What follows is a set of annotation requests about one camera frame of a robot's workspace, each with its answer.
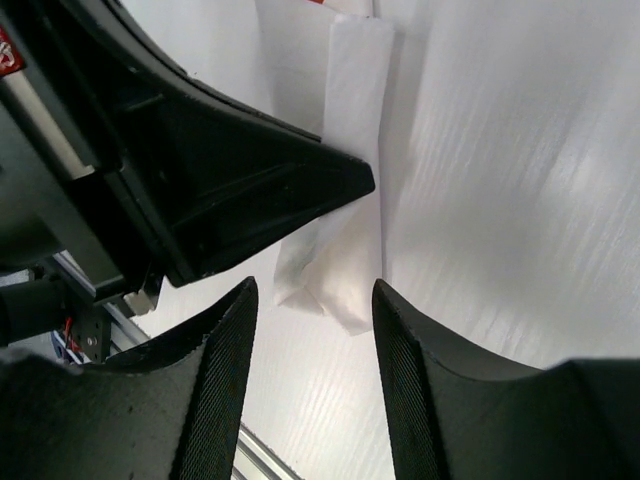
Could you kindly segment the white paper napkin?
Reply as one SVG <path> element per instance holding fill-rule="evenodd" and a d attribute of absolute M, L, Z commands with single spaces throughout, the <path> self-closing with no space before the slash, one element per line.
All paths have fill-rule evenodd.
<path fill-rule="evenodd" d="M 260 1 L 257 13 L 274 113 L 320 138 L 303 184 L 336 203 L 282 241 L 273 298 L 359 335 L 383 270 L 379 136 L 394 28 L 368 1 Z"/>

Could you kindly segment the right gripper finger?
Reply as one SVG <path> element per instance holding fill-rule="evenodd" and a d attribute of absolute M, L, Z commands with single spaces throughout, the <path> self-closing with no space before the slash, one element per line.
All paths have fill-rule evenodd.
<path fill-rule="evenodd" d="M 639 363 L 537 369 L 372 291 L 374 337 L 399 479 L 635 479 Z"/>
<path fill-rule="evenodd" d="M 5 479 L 227 479 L 258 311 L 247 278 L 101 365 L 1 352 Z"/>

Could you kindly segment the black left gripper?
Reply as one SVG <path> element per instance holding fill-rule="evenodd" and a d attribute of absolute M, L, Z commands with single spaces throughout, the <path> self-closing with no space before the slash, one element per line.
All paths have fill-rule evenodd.
<path fill-rule="evenodd" d="M 115 305 L 156 287 L 162 223 L 121 120 L 142 88 L 111 51 L 133 36 L 117 1 L 1 6 L 1 270 L 45 271 L 6 299 L 6 342 L 106 350 Z"/>

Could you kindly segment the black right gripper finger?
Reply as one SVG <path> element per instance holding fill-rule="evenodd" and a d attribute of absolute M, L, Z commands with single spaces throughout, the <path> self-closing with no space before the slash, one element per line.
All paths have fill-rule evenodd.
<path fill-rule="evenodd" d="M 109 102 L 119 131 L 178 250 L 174 286 L 229 270 L 335 202 L 303 177 L 320 139 L 190 78 L 122 3 L 107 9 L 124 70 Z"/>

